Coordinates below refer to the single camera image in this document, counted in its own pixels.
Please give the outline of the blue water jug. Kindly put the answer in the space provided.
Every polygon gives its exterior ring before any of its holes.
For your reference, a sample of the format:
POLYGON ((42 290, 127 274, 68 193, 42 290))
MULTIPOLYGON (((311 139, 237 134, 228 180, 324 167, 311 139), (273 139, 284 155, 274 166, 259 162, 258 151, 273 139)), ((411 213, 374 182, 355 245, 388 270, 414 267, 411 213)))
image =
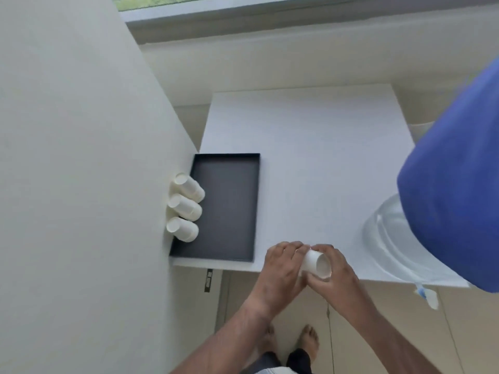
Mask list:
POLYGON ((397 188, 426 250, 477 288, 499 293, 499 56, 416 143, 397 188))

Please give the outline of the blue and white dispenser tap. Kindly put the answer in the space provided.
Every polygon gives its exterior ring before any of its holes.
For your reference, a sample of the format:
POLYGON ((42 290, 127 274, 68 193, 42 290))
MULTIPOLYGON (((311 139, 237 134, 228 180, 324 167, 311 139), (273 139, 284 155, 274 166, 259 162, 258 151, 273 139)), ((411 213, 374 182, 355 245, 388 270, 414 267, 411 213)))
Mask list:
POLYGON ((415 283, 414 293, 424 299, 429 307, 433 310, 438 310, 440 307, 438 293, 435 290, 427 289, 422 284, 415 283))

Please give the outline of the grey window frame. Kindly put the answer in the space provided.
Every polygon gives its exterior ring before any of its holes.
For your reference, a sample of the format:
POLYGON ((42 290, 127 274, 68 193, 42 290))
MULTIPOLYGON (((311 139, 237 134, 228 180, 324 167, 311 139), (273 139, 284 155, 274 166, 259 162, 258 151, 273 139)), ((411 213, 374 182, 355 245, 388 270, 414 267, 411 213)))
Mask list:
POLYGON ((119 14, 141 45, 491 5, 499 0, 193 0, 119 14))

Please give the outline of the person's right hand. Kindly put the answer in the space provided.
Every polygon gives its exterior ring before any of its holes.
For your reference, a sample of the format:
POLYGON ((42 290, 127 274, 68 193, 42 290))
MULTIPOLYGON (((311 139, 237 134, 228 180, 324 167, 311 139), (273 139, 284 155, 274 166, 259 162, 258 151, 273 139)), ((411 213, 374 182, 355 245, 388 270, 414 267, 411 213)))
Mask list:
MULTIPOLYGON (((316 244, 312 250, 325 254, 331 264, 331 288, 312 288, 321 295, 334 310, 343 317, 354 314, 358 303, 358 295, 362 295, 359 280, 344 255, 332 245, 316 244)), ((306 282, 307 272, 303 272, 306 282)))

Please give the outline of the person's foot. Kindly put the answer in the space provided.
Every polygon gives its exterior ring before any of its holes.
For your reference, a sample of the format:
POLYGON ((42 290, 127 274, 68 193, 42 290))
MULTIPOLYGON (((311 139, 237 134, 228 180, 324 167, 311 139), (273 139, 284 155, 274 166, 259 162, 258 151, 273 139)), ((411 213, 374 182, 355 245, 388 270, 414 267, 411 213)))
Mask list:
POLYGON ((275 328, 273 324, 270 324, 257 345, 257 353, 260 357, 263 357, 265 355, 268 356, 270 354, 271 356, 276 358, 277 350, 278 344, 275 328))
POLYGON ((319 336, 315 328, 309 324, 305 325, 298 338, 297 348, 306 352, 310 359, 310 363, 313 364, 317 357, 319 347, 319 336))

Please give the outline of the white paper cup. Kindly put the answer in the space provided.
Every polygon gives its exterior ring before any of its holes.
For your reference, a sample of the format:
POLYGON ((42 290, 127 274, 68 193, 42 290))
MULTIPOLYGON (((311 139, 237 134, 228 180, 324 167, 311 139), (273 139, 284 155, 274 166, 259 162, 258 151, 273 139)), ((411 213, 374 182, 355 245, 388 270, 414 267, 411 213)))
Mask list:
POLYGON ((205 190, 201 185, 186 173, 178 173, 172 181, 173 187, 184 197, 200 203, 206 197, 205 190))
POLYGON ((303 259, 299 271, 300 276, 303 272, 310 273, 325 281, 331 277, 332 267, 328 257, 325 254, 310 249, 303 259))
POLYGON ((185 243, 193 242, 198 234, 198 226, 190 221, 180 217, 173 217, 166 223, 166 230, 185 243))
POLYGON ((168 207, 174 210, 181 218, 189 221, 198 220, 203 212, 198 203, 178 193, 170 197, 168 207))

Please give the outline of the person's left hand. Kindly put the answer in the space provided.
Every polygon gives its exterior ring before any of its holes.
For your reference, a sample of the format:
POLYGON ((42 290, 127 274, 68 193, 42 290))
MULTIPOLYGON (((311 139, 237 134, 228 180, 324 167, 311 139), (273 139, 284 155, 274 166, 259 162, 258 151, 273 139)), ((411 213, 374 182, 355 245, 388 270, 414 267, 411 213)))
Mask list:
POLYGON ((302 262, 276 259, 266 262, 252 289, 247 303, 271 321, 303 290, 304 280, 299 271, 302 262))

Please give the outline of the person's dark trousers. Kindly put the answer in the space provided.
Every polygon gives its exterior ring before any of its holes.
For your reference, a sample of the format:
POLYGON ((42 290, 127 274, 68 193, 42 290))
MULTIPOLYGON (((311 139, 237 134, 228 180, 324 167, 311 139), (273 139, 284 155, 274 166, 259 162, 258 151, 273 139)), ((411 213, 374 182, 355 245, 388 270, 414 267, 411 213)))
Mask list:
POLYGON ((311 359, 305 350, 297 348, 283 365, 275 352, 265 352, 240 374, 312 374, 311 359))

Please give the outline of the person's right foot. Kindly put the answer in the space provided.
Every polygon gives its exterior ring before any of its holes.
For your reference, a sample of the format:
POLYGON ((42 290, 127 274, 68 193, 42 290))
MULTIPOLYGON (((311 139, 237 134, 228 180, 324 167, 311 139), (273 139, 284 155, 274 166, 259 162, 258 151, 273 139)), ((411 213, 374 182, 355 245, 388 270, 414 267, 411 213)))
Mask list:
POLYGON ((297 348, 306 352, 310 359, 310 363, 313 364, 317 357, 319 347, 319 336, 315 328, 309 324, 305 325, 298 338, 297 348))

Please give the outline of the person's right forearm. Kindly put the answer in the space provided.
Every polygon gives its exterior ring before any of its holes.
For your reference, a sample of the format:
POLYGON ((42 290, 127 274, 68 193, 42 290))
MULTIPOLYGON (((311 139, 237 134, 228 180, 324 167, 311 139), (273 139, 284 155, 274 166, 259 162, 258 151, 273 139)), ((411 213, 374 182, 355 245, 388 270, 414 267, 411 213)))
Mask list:
POLYGON ((371 347, 388 374, 442 374, 379 312, 367 293, 347 291, 325 299, 371 347))

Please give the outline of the person's left foot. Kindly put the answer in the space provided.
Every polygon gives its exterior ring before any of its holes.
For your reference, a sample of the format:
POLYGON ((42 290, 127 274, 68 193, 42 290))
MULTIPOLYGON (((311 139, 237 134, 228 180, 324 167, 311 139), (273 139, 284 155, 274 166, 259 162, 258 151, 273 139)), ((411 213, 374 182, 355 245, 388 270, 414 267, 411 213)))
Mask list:
POLYGON ((270 324, 257 345, 257 353, 260 357, 263 357, 265 355, 268 356, 270 354, 271 356, 276 358, 277 350, 278 344, 275 328, 273 324, 270 324))

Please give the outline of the person's left forearm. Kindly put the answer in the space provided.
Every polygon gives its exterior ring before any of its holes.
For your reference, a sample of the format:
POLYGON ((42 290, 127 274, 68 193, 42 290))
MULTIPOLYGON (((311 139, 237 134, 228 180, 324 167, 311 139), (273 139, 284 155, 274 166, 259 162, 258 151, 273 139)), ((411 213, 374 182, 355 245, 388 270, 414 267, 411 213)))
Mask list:
POLYGON ((238 374, 278 307, 251 294, 231 319, 170 374, 238 374))

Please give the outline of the black rectangular tray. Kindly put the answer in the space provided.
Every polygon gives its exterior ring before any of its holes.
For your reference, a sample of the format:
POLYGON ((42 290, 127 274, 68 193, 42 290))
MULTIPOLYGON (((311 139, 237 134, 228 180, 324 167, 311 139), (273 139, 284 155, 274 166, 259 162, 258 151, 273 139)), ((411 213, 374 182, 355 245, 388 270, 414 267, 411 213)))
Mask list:
POLYGON ((196 154, 190 175, 206 194, 199 233, 192 242, 174 238, 170 257, 253 262, 259 172, 259 153, 196 154))

